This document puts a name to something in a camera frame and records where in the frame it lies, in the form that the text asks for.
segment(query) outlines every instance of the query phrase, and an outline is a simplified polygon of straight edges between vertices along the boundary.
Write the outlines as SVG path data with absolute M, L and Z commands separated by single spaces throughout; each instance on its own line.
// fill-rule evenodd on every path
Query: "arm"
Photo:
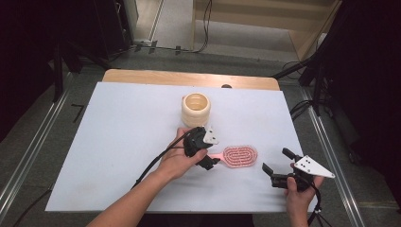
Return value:
M 315 186 L 319 188 L 323 183 L 324 177 L 316 176 L 314 179 Z M 295 179 L 289 177 L 287 179 L 288 190 L 285 191 L 287 196 L 287 213 L 291 223 L 291 227 L 304 227 L 307 224 L 307 207 L 315 196 L 315 190 L 309 187 L 303 192 L 297 191 L 297 183 Z
M 185 131 L 187 130 L 178 129 L 175 139 Z M 207 153 L 207 150 L 202 149 L 189 158 L 183 152 L 183 141 L 178 143 L 177 147 L 179 148 L 173 148 L 163 156 L 154 172 L 149 173 L 133 190 L 109 206 L 88 226 L 136 226 L 156 195 L 168 183 L 182 177 Z

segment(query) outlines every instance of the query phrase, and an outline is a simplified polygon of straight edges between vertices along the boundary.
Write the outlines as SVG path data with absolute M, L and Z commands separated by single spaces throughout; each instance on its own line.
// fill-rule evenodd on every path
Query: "hairbrush bristles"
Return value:
M 209 154 L 211 158 L 219 158 L 228 167 L 252 166 L 257 158 L 257 151 L 252 146 L 227 147 L 222 153 Z

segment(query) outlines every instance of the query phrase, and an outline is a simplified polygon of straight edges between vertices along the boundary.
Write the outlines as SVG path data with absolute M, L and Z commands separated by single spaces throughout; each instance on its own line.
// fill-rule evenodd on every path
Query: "white paper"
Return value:
M 219 143 L 209 152 L 251 145 L 258 158 L 245 168 L 194 166 L 165 187 L 148 212 L 286 211 L 283 189 L 271 187 L 262 170 L 266 163 L 275 173 L 292 172 L 283 148 L 303 156 L 282 92 L 108 82 L 94 90 L 46 211 L 102 211 L 127 193 L 184 126 L 182 97 L 194 92 L 212 104 L 208 125 Z

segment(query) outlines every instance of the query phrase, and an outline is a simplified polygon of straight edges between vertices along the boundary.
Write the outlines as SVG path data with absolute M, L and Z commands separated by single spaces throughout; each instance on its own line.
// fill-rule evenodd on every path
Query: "metal frame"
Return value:
M 14 173 L 10 177 L 6 186 L 3 188 L 0 195 L 0 225 L 3 222 L 7 211 L 11 207 L 12 202 L 17 196 L 17 193 L 20 190 L 27 173 L 35 162 L 36 156 L 41 150 L 44 140 L 46 139 L 54 122 L 56 121 L 57 116 L 59 115 L 61 108 L 65 102 L 65 99 L 68 97 L 69 90 L 73 81 L 74 75 L 72 73 L 68 73 L 64 83 L 64 93 L 62 93 L 59 101 L 54 102 L 51 105 L 49 111 L 46 114 L 46 117 L 44 118 L 44 121 L 42 122 L 39 129 L 36 131 L 36 134 L 33 137 L 32 141 L 30 142 L 26 153 L 24 154 L 18 166 L 15 168 Z

